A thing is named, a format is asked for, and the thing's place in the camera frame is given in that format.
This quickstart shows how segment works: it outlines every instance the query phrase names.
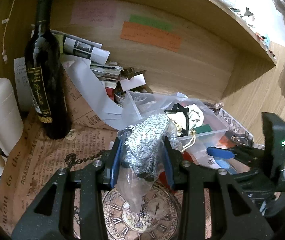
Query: gold medal sticker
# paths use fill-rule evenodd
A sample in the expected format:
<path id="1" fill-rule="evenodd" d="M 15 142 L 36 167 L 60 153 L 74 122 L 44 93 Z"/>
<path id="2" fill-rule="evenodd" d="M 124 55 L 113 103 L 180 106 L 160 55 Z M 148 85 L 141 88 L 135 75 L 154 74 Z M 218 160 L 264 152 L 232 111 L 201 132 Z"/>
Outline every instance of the gold medal sticker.
<path id="1" fill-rule="evenodd" d="M 38 118 L 41 122 L 44 122 L 44 123 L 52 123 L 52 118 L 51 117 L 41 117 L 38 115 Z"/>

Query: pink sticky note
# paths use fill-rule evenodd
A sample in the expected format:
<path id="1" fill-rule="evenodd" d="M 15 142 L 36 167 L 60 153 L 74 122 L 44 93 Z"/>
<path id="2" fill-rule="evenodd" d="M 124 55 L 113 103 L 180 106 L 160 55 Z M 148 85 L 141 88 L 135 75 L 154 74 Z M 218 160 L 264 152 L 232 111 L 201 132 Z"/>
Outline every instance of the pink sticky note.
<path id="1" fill-rule="evenodd" d="M 117 12 L 114 0 L 78 0 L 71 14 L 71 24 L 112 28 Z"/>

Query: green card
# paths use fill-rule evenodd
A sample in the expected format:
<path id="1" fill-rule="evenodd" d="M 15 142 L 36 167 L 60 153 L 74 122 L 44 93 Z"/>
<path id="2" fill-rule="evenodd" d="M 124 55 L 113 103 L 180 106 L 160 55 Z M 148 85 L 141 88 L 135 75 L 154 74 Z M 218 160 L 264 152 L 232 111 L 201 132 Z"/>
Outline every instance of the green card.
<path id="1" fill-rule="evenodd" d="M 138 23 L 138 24 L 154 27 L 157 29 L 161 29 L 166 32 L 170 32 L 172 30 L 172 25 L 167 22 L 163 22 L 163 21 L 159 21 L 159 20 L 155 20 L 152 18 L 143 17 L 139 15 L 134 15 L 134 14 L 130 15 L 129 21 L 132 23 Z"/>

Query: handwritten note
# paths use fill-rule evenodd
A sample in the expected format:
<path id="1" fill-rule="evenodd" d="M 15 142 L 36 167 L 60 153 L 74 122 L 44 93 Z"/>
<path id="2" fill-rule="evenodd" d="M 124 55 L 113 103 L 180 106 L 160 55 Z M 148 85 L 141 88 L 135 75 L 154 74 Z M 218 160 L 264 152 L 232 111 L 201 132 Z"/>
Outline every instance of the handwritten note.
<path id="1" fill-rule="evenodd" d="M 32 107 L 31 88 L 26 72 L 25 58 L 13 60 L 18 102 L 22 111 L 29 111 Z"/>
<path id="2" fill-rule="evenodd" d="M 179 50 L 181 44 L 181 37 L 176 34 L 132 22 L 124 22 L 120 38 L 158 46 L 175 52 Z"/>
<path id="3" fill-rule="evenodd" d="M 79 0 L 75 1 L 71 24 L 112 28 L 117 12 L 117 1 Z"/>
<path id="4" fill-rule="evenodd" d="M 142 25 L 148 25 L 150 27 L 154 27 L 157 29 L 161 29 L 163 31 L 166 32 L 170 32 L 172 30 L 172 25 L 167 23 L 167 22 L 163 22 L 163 21 L 159 21 L 153 18 L 149 18 L 149 17 L 143 17 L 143 16 L 139 16 L 139 15 L 130 15 L 130 22 L 132 23 L 139 23 Z"/>

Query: metal screw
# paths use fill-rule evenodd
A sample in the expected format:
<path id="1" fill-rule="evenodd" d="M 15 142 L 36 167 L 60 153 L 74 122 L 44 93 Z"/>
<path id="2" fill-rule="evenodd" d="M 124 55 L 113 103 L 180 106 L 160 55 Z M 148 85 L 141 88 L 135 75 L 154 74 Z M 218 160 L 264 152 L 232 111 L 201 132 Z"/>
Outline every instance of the metal screw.
<path id="1" fill-rule="evenodd" d="M 189 161 L 182 161 L 181 165 L 184 167 L 190 167 L 191 163 Z"/>
<path id="2" fill-rule="evenodd" d="M 58 170 L 58 174 L 59 175 L 64 175 L 66 173 L 66 169 L 64 169 L 64 168 L 60 168 L 59 170 Z"/>
<path id="3" fill-rule="evenodd" d="M 220 175 L 226 175 L 228 172 L 225 169 L 218 169 Z"/>
<path id="4" fill-rule="evenodd" d="M 96 160 L 93 162 L 93 166 L 95 167 L 100 167 L 102 165 L 102 161 L 101 160 Z"/>

